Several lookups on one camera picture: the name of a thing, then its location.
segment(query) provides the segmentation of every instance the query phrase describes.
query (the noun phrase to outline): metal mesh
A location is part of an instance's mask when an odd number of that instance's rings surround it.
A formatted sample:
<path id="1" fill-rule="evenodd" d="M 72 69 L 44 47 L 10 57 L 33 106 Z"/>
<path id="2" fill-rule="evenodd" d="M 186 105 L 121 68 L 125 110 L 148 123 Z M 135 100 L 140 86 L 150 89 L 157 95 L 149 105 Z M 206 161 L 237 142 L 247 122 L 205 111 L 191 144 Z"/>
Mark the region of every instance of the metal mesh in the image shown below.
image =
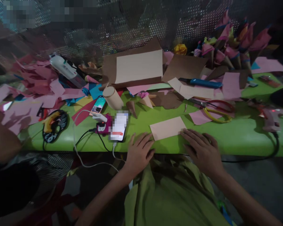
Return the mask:
<path id="1" fill-rule="evenodd" d="M 65 1 L 63 7 L 85 6 L 86 1 Z M 53 22 L 57 2 L 63 1 L 35 0 L 36 28 L 13 31 L 21 32 L 39 56 L 48 58 L 57 52 L 74 62 L 92 61 L 98 66 L 104 55 L 143 46 L 153 36 L 164 50 L 171 50 L 173 41 L 181 39 L 192 51 L 199 40 L 212 34 L 226 7 L 234 28 L 245 16 L 249 22 L 256 21 L 255 34 L 283 14 L 283 0 L 281 4 L 276 0 L 94 0 L 87 2 L 96 7 L 82 7 L 74 23 Z M 59 16 L 66 12 L 63 7 Z"/>

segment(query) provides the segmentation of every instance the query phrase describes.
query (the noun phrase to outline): white bottle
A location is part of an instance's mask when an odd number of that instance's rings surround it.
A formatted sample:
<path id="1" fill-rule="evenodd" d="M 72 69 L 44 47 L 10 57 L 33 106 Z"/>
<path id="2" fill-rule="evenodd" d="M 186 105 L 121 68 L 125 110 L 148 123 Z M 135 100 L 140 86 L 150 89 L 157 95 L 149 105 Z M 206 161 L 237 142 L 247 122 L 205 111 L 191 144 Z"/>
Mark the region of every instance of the white bottle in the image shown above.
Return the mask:
<path id="1" fill-rule="evenodd" d="M 83 88 L 87 83 L 85 80 L 76 72 L 76 66 L 72 67 L 67 63 L 63 57 L 59 55 L 50 56 L 51 65 L 57 69 L 62 75 L 64 75 L 70 82 L 72 82 L 79 89 Z"/>

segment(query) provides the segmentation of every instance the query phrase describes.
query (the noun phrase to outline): red scissors handle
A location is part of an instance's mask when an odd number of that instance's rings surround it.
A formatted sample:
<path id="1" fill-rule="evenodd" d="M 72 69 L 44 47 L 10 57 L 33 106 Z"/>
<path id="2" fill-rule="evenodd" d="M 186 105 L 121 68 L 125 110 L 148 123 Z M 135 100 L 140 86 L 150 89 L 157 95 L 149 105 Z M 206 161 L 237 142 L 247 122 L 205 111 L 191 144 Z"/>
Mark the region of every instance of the red scissors handle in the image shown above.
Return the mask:
<path id="1" fill-rule="evenodd" d="M 228 102 L 226 101 L 223 101 L 223 100 L 210 100 L 207 102 L 208 104 L 210 103 L 222 103 L 226 106 L 229 107 L 229 110 L 228 109 L 225 109 L 223 107 L 219 107 L 219 106 L 215 106 L 217 110 L 221 110 L 221 111 L 224 111 L 224 112 L 227 112 L 227 113 L 232 113 L 232 112 L 235 112 L 235 108 L 233 105 L 229 104 Z"/>

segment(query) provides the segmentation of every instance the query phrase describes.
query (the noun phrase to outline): phone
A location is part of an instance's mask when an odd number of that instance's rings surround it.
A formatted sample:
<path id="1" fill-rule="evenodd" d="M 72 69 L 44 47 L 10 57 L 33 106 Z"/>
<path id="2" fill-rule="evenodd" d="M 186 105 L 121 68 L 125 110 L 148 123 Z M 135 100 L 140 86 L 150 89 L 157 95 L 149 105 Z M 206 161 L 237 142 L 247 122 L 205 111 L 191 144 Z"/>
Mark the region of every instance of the phone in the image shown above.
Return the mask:
<path id="1" fill-rule="evenodd" d="M 129 113 L 116 113 L 112 129 L 110 131 L 110 140 L 123 142 L 126 128 L 129 120 Z"/>
<path id="2" fill-rule="evenodd" d="M 91 112 L 89 115 L 101 113 L 104 105 L 106 104 L 106 100 L 103 96 L 98 96 L 95 104 L 93 105 Z"/>

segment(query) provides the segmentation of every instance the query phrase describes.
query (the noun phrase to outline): table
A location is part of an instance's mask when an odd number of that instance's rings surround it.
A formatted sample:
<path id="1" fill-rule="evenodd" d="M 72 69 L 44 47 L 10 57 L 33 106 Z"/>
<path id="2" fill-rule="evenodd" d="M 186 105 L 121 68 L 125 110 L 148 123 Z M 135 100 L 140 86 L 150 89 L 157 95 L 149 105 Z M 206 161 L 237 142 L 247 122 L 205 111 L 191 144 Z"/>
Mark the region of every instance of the table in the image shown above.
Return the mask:
<path id="1" fill-rule="evenodd" d="M 263 101 L 267 101 L 271 93 L 282 88 L 273 88 L 259 81 L 257 78 L 260 75 L 262 74 L 253 75 L 254 82 L 259 84 L 259 86 L 255 88 L 248 87 L 245 89 L 242 92 L 243 97 L 256 97 Z M 264 73 L 264 75 L 270 75 L 276 80 L 270 73 Z M 125 91 L 121 98 L 124 103 L 126 103 L 131 99 L 131 96 Z M 188 103 L 187 110 L 184 112 L 186 103 Z M 71 106 L 63 106 L 61 109 L 69 113 L 69 125 L 54 143 L 45 145 L 47 151 L 73 150 L 74 135 L 72 129 L 73 120 L 71 119 L 71 116 L 75 114 L 75 111 Z M 170 110 L 166 110 L 163 107 L 154 107 L 154 109 L 150 109 L 137 103 L 136 113 L 138 119 L 135 119 L 134 117 L 130 118 L 130 123 L 126 131 L 126 140 L 123 143 L 118 143 L 115 151 L 127 152 L 128 142 L 134 132 L 136 132 L 137 135 L 142 132 L 151 132 L 149 125 L 181 116 L 187 128 L 194 129 L 200 133 L 206 132 L 214 136 L 218 141 L 219 149 L 222 154 L 266 156 L 273 152 L 275 143 L 273 135 L 262 130 L 264 120 L 258 117 L 259 112 L 256 109 L 247 106 L 245 102 L 236 102 L 236 117 L 231 122 L 225 124 L 208 122 L 199 126 L 194 125 L 188 114 L 197 110 L 199 109 L 194 107 L 193 104 L 187 100 L 184 100 L 179 108 Z M 108 112 L 114 114 L 116 111 L 107 106 L 103 114 Z M 80 125 L 75 126 L 75 142 L 77 142 L 85 131 L 94 128 L 95 125 L 96 121 L 91 117 L 88 117 Z M 280 150 L 277 156 L 283 156 L 283 117 L 281 117 L 280 125 L 282 130 L 279 132 Z M 43 125 L 41 123 L 29 127 L 28 133 L 33 138 L 26 142 L 24 146 L 25 150 L 42 150 L 42 128 Z M 112 143 L 108 141 L 108 136 L 103 137 L 103 141 L 106 147 L 112 150 Z M 153 148 L 156 149 L 156 153 L 185 153 L 182 145 L 183 143 L 185 143 L 185 141 L 181 136 L 174 136 L 156 141 Z M 79 152 L 106 152 L 106 149 L 97 134 L 86 135 L 78 144 L 77 149 Z"/>

